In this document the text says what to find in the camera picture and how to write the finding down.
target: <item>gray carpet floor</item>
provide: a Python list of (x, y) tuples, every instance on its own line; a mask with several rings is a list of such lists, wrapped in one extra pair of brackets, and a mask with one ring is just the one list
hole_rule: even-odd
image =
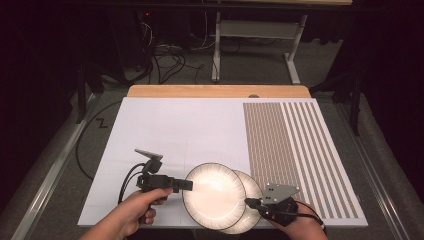
[[(225, 51), (222, 53), (222, 72), (218, 84), (289, 85), (290, 80), (282, 55), (285, 52), (284, 49), (288, 49), (290, 45), (287, 42), (270, 45), (265, 43), (267, 42), (263, 40), (252, 39), (250, 42), (242, 42), (238, 49), (238, 43), (234, 43), (232, 40), (224, 42), (223, 50)], [(295, 58), (301, 83), (311, 87), (323, 81), (339, 47), (340, 43), (330, 43), (325, 46), (321, 46), (318, 42), (302, 43)], [(180, 72), (166, 81), (166, 84), (214, 84), (211, 82), (213, 67), (211, 49), (191, 52), (178, 49), (173, 51), (183, 54), (186, 59), (185, 64), (191, 67), (183, 67)], [(172, 64), (175, 64), (175, 58), (169, 56), (159, 60), (159, 65), (163, 67), (161, 68), (162, 77), (169, 69), (166, 67), (172, 66)], [(128, 78), (138, 74), (132, 69), (127, 69), (126, 73)], [(159, 74), (155, 68), (150, 82), (157, 84), (158, 81)], [(137, 82), (137, 84), (147, 83), (147, 78)], [(78, 145), (81, 164), (91, 176), (94, 176), (96, 172), (119, 109), (119, 104), (108, 106), (122, 100), (127, 93), (127, 89), (120, 86), (105, 83), (105, 87), (105, 92), (93, 100), (95, 105), (92, 115), (87, 119), (106, 108), (96, 118), (103, 119), (103, 126), (107, 127), (99, 128), (100, 120), (94, 119), (89, 123)], [(346, 112), (349, 110), (349, 105), (333, 104), (331, 93), (318, 93), (313, 97), (317, 98), (319, 102), (337, 151), (369, 223), (369, 226), (365, 228), (330, 228), (328, 229), (329, 238), (408, 239), (407, 237), (399, 238), (399, 234), (393, 232), (392, 229), (395, 228), (390, 226), (391, 221), (382, 210), (382, 201), (378, 198), (378, 191), (373, 187), (375, 178), (370, 178), (367, 165), (362, 160), (365, 153), (365, 157), (368, 157), (372, 166), (377, 169), (381, 185), (390, 197), (390, 202), (409, 239), (424, 239), (423, 205), (385, 143), (366, 99), (362, 96), (359, 118), (361, 136), (353, 137), (346, 124)], [(0, 239), (10, 239), (13, 236), (47, 172), (75, 131), (76, 114), (76, 109), (74, 109), (1, 215)], [(67, 156), (67, 165), (57, 181), (53, 194), (49, 196), (46, 206), (40, 209), (39, 217), (33, 224), (28, 239), (77, 239), (87, 230), (78, 227), (77, 221), (90, 189), (91, 180), (86, 178), (78, 168), (75, 147), (75, 145), (72, 147)]]

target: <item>round plate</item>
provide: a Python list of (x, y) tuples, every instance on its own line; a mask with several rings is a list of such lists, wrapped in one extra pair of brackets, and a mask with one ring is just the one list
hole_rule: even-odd
[(240, 178), (218, 163), (195, 167), (186, 180), (193, 181), (192, 191), (183, 191), (190, 216), (200, 225), (214, 230), (226, 229), (241, 218), (246, 208), (246, 192)]
[[(262, 198), (262, 191), (259, 187), (258, 183), (256, 183), (253, 178), (247, 175), (244, 172), (240, 172), (234, 170), (234, 172), (239, 176), (241, 181), (243, 182), (244, 188), (246, 189), (246, 197), (247, 198)], [(221, 230), (223, 233), (227, 234), (240, 234), (249, 231), (253, 228), (261, 219), (261, 215), (258, 210), (251, 209), (249, 206), (246, 206), (246, 210), (244, 210), (243, 216), (240, 220), (234, 224), (233, 226)]]

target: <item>white plate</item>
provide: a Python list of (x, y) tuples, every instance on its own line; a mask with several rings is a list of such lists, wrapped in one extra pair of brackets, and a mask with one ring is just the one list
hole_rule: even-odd
[[(253, 178), (244, 172), (237, 170), (234, 170), (234, 172), (243, 182), (247, 198), (262, 198), (261, 188), (259, 187), (258, 183), (253, 180)], [(227, 234), (241, 234), (253, 228), (260, 219), (261, 215), (259, 214), (258, 210), (251, 209), (249, 206), (246, 206), (246, 210), (244, 210), (243, 216), (236, 224), (220, 231)]]
[(183, 201), (194, 221), (209, 229), (222, 230), (240, 220), (246, 208), (246, 192), (230, 168), (205, 163), (195, 167), (186, 180), (193, 181), (193, 190), (183, 191)]

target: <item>hand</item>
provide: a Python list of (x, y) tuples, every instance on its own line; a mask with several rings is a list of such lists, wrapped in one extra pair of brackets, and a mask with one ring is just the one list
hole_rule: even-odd
[[(305, 206), (308, 204), (303, 203), (305, 204), (303, 205), (302, 203), (297, 204), (299, 206), (297, 212), (311, 214), (315, 216), (315, 213), (311, 209)], [(285, 232), (290, 237), (291, 240), (327, 239), (327, 236), (322, 230), (321, 225), (313, 218), (296, 217), (296, 219), (292, 223), (290, 223), (287, 227), (283, 227), (272, 220), (268, 220), (268, 221), (272, 225), (274, 225), (276, 228)]]
[(124, 239), (139, 228), (138, 219), (145, 215), (146, 224), (152, 224), (156, 211), (149, 205), (163, 204), (162, 197), (172, 193), (172, 188), (155, 189), (147, 193), (134, 192), (116, 206), (105, 218), (90, 229), (81, 239)]

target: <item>striped pattern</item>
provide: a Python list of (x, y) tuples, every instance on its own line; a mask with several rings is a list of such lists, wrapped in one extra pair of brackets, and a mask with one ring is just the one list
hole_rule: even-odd
[(350, 182), (315, 101), (243, 107), (252, 177), (261, 187), (299, 186), (295, 197), (315, 206), (324, 219), (358, 218)]

